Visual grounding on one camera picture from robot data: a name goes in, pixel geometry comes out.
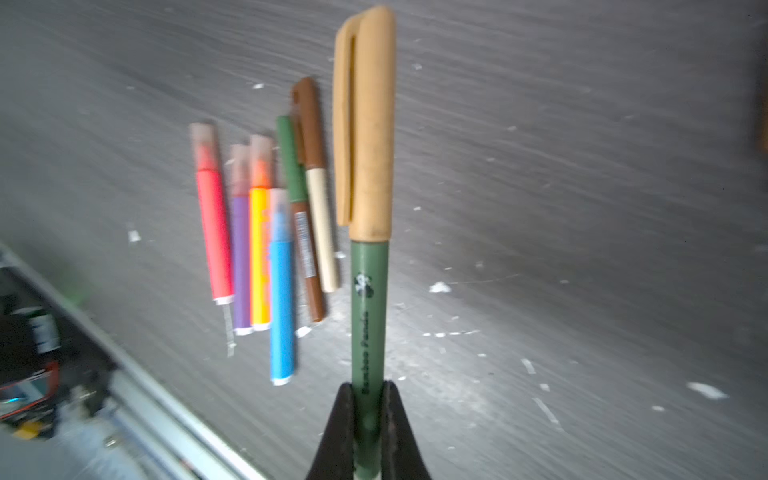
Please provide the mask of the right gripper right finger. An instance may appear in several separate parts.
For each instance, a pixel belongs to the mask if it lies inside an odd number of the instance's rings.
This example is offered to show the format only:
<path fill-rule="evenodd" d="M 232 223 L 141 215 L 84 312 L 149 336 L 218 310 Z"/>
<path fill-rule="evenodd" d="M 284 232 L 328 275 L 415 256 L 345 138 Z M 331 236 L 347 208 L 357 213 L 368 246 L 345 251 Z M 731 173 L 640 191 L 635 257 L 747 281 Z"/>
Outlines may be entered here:
<path fill-rule="evenodd" d="M 381 400 L 381 478 L 431 480 L 396 384 L 383 384 Z"/>

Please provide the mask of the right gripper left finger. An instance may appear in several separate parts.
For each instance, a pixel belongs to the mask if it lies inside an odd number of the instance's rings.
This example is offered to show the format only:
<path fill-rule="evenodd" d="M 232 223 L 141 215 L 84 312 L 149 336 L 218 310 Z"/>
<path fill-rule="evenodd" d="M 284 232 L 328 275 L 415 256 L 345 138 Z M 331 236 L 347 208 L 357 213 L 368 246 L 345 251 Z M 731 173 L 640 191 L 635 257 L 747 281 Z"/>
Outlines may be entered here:
<path fill-rule="evenodd" d="M 354 413 L 352 385 L 342 383 L 306 480 L 354 478 Z"/>

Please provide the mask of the brown pen green cap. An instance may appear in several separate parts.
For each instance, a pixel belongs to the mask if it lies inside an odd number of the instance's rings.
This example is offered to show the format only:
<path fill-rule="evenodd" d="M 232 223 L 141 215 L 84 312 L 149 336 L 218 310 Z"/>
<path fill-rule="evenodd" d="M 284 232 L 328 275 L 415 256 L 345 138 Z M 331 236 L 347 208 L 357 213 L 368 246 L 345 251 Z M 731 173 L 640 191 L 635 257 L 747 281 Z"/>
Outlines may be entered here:
<path fill-rule="evenodd" d="M 309 318 L 313 323 L 321 322 L 326 317 L 326 309 L 314 248 L 308 189 L 304 169 L 299 161 L 292 118 L 279 116 L 276 126 Z"/>

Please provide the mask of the cream pen brown cap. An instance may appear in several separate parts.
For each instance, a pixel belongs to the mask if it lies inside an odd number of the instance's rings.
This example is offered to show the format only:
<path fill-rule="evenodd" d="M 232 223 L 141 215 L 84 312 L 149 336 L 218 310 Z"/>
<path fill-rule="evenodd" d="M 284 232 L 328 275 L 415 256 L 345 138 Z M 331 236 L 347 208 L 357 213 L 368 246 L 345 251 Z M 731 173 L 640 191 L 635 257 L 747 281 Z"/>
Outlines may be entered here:
<path fill-rule="evenodd" d="M 340 280 L 331 225 L 322 117 L 314 80 L 302 78 L 293 86 L 291 95 L 299 162 L 305 172 L 313 217 L 321 288 L 324 293 L 333 293 L 339 289 Z"/>

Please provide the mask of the green pen tan cap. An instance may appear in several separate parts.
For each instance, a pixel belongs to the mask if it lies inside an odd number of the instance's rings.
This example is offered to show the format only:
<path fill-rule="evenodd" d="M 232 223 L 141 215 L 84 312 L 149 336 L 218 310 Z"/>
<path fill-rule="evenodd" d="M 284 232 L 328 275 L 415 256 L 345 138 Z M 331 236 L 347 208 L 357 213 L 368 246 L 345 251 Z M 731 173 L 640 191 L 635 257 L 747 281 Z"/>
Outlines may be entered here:
<path fill-rule="evenodd" d="M 382 471 L 389 241 L 392 235 L 396 21 L 386 5 L 348 18 L 335 39 L 333 146 L 336 217 L 351 258 L 353 471 Z"/>

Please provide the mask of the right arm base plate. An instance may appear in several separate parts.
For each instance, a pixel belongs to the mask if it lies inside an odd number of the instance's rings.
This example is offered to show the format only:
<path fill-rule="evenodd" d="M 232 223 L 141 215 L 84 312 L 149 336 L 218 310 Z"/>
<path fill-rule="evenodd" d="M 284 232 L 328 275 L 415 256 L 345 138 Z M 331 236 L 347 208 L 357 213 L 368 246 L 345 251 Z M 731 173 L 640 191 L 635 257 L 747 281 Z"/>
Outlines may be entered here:
<path fill-rule="evenodd" d="M 1 270 L 1 430 L 53 438 L 72 406 L 95 417 L 108 398 L 109 355 L 9 268 Z"/>

